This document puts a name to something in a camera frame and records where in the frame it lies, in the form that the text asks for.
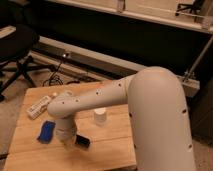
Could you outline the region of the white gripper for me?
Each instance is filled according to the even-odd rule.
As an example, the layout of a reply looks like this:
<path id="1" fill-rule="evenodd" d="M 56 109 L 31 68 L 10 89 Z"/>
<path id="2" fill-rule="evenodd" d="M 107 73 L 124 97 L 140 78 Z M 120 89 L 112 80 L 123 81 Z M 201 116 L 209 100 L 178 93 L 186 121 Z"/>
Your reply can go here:
<path id="1" fill-rule="evenodd" d="M 75 119 L 70 116 L 56 119 L 55 122 L 55 133 L 59 141 L 65 146 L 73 146 L 77 136 L 77 126 Z"/>

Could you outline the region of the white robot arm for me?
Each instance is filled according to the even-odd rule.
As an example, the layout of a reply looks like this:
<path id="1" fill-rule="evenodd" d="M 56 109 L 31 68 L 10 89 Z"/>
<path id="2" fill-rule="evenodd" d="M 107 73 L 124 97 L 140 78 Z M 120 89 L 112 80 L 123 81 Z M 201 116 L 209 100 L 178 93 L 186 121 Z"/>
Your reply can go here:
<path id="1" fill-rule="evenodd" d="M 76 134 L 77 112 L 126 104 L 138 171 L 196 171 L 189 114 L 181 81 L 147 67 L 76 96 L 59 94 L 47 107 L 61 140 Z"/>

